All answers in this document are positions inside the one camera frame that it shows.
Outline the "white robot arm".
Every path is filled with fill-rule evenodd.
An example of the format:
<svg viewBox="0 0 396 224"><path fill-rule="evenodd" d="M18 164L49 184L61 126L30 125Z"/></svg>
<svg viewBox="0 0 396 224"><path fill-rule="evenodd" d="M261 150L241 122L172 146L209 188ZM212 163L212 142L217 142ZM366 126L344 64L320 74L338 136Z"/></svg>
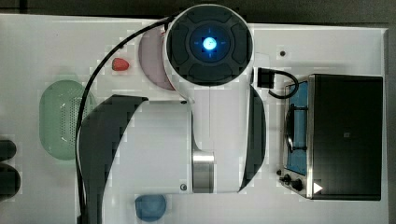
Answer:
<svg viewBox="0 0 396 224"><path fill-rule="evenodd" d="M157 93L115 94L78 129L78 224L160 220L173 194L237 193L262 166L253 35L218 5L150 26L138 62Z"/></svg>

